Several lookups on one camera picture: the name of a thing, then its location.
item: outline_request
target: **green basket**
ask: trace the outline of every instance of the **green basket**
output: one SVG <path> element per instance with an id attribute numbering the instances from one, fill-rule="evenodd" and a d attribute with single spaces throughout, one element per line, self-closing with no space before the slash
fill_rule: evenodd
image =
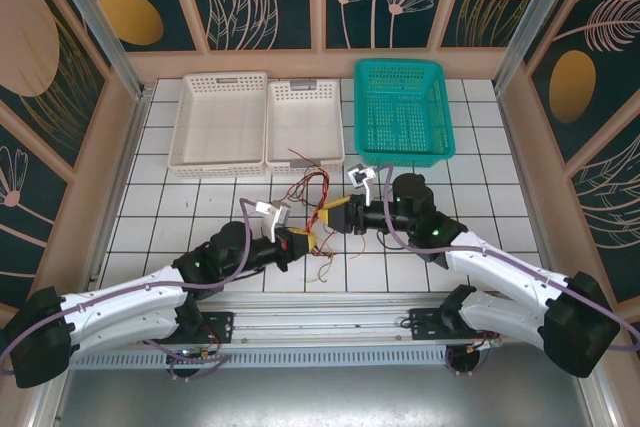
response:
<path id="1" fill-rule="evenodd" d="M 442 67 L 420 60 L 358 62 L 355 147 L 369 165 L 431 167 L 453 157 Z"/>

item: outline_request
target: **white plastic basket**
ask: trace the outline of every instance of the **white plastic basket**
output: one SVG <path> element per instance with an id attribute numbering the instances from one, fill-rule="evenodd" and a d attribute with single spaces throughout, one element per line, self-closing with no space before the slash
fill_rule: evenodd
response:
<path id="1" fill-rule="evenodd" d="M 269 84 L 267 166 L 274 175 L 303 174 L 304 155 L 328 171 L 344 164 L 338 80 L 290 80 Z"/>
<path id="2" fill-rule="evenodd" d="M 264 174 L 265 72 L 183 79 L 169 168 L 183 178 Z"/>

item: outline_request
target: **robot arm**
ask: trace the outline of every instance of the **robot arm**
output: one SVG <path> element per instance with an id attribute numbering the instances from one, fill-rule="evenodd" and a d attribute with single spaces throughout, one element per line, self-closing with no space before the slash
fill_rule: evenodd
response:
<path id="1" fill-rule="evenodd" d="M 313 235 L 281 227 L 271 219 L 269 237 L 250 241 L 243 271 L 257 271 L 275 263 L 282 271 L 315 245 Z M 35 292 L 4 329 L 7 343 L 52 314 L 79 307 L 27 336 L 10 353 L 18 387 L 44 383 L 64 372 L 70 359 L 147 339 L 174 334 L 190 338 L 200 329 L 202 315 L 196 300 L 220 292 L 180 284 L 215 284 L 240 266 L 245 225 L 229 222 L 208 242 L 176 259 L 173 265 L 141 279 L 106 289 L 58 297 L 53 287 Z M 151 286 L 156 282 L 169 285 Z M 123 289 L 146 286 L 110 297 Z M 95 305 L 87 302 L 106 297 Z"/>
<path id="2" fill-rule="evenodd" d="M 349 178 L 367 193 L 345 197 L 328 204 L 319 218 L 338 232 L 363 234 L 373 228 L 388 233 L 383 202 L 374 201 L 367 183 L 369 169 L 356 166 Z M 477 292 L 475 287 L 459 286 L 441 307 L 443 323 L 453 332 L 471 328 L 499 332 L 543 349 L 566 372 L 588 376 L 607 350 L 620 326 L 592 308 L 549 285 L 549 281 L 573 290 L 610 309 L 597 282 L 587 274 L 573 278 L 528 266 L 540 274 L 534 278 L 514 264 L 522 262 L 488 244 L 463 224 L 436 210 L 433 192 L 424 177 L 403 174 L 393 182 L 389 205 L 391 224 L 406 232 L 409 245 L 417 249 L 446 252 L 418 254 L 428 262 L 481 280 L 508 299 Z M 455 250 L 472 247 L 471 250 Z M 499 253 L 501 258 L 486 255 Z"/>

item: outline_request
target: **basket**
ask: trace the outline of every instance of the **basket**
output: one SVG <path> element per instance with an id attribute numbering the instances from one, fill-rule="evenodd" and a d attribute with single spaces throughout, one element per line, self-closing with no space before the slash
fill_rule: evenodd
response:
<path id="1" fill-rule="evenodd" d="M 355 147 L 369 165 L 431 167 L 455 154 L 442 67 L 363 60 L 355 68 Z"/>
<path id="2" fill-rule="evenodd" d="M 344 138 L 337 80 L 290 80 L 269 84 L 267 166 L 274 175 L 304 174 L 309 162 L 341 171 Z"/>
<path id="3" fill-rule="evenodd" d="M 183 79 L 169 168 L 182 178 L 263 175 L 267 74 Z"/>

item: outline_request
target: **grid floor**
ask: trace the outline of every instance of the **grid floor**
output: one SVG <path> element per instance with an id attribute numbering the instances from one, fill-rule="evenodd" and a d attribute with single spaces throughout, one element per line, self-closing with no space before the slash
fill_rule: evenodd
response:
<path id="1" fill-rule="evenodd" d="M 238 177 L 183 180 L 167 169 L 167 157 L 180 79 L 161 79 L 129 174 L 116 224 L 101 269 L 100 287 L 108 287 L 153 272 L 209 239 L 226 222 L 241 220 L 236 199 L 279 199 L 299 177 Z M 434 167 L 416 168 L 434 191 L 436 206 L 466 224 L 489 243 L 534 265 L 540 257 L 507 141 L 502 116 L 488 80 L 447 80 L 457 154 Z M 346 160 L 342 174 L 332 174 L 329 200 L 354 193 L 345 172 L 362 159 L 354 149 L 353 80 L 341 81 Z M 414 169 L 396 168 L 394 177 Z M 310 199 L 320 185 L 309 189 Z M 289 226 L 306 223 L 306 209 L 294 204 Z M 316 234 L 327 236 L 322 225 Z M 254 237 L 260 220 L 252 218 Z M 283 274 L 270 266 L 258 276 L 234 282 L 227 291 L 244 292 L 449 292 L 481 282 L 425 263 L 397 251 L 376 233 L 335 234 L 327 245 L 336 253 L 325 282 L 318 269 L 324 258 L 306 256 Z"/>

